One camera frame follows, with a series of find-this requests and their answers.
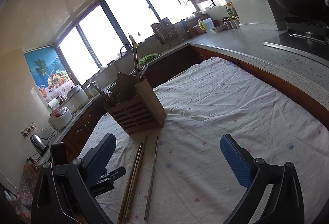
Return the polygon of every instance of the power outlet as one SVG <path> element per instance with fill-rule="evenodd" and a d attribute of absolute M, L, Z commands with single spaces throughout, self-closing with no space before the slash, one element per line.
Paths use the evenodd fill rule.
<path fill-rule="evenodd" d="M 36 127 L 35 123 L 32 121 L 21 133 L 26 138 L 29 133 Z"/>

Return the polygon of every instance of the gas stove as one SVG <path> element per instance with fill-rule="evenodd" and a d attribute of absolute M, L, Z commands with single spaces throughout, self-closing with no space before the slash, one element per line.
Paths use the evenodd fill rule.
<path fill-rule="evenodd" d="M 265 46 L 290 51 L 329 67 L 329 29 L 322 21 L 286 18 L 288 31 L 263 41 Z"/>

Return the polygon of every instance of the speckled countertop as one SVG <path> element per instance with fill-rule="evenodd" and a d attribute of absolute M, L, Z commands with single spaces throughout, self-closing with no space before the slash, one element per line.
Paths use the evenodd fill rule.
<path fill-rule="evenodd" d="M 151 61 L 149 65 L 189 45 L 209 49 L 252 64 L 282 78 L 313 97 L 329 110 L 328 67 L 301 55 L 263 45 L 263 40 L 277 36 L 282 32 L 235 29 L 203 34 L 164 50 L 160 57 Z M 76 112 L 68 126 L 59 132 L 50 141 L 50 144 L 61 141 L 78 118 L 99 97 L 99 94 L 93 97 L 83 108 Z M 38 164 L 43 164 L 49 157 L 50 150 L 46 152 Z"/>

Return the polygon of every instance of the cutlery rack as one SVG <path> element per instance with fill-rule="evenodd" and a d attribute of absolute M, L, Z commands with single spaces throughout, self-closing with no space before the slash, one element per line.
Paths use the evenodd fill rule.
<path fill-rule="evenodd" d="M 112 94 L 120 103 L 104 101 L 104 107 L 115 121 L 128 133 L 163 127 L 166 112 L 147 79 L 118 73 Z"/>

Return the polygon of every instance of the stainless steel kettle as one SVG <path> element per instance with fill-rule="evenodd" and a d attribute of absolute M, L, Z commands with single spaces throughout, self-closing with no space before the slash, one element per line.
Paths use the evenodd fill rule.
<path fill-rule="evenodd" d="M 37 135 L 32 135 L 30 137 L 31 143 L 34 146 L 34 148 L 40 153 L 41 156 L 43 156 L 46 151 L 48 150 L 48 144 L 46 145 L 39 136 Z"/>

